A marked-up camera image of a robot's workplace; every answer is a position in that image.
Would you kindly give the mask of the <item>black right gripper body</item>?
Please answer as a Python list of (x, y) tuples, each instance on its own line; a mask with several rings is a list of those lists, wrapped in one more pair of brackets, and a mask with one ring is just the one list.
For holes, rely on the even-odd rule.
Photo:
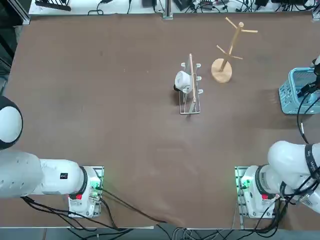
[(301, 94), (312, 94), (320, 88), (320, 74), (315, 73), (315, 81), (307, 83), (301, 88)]

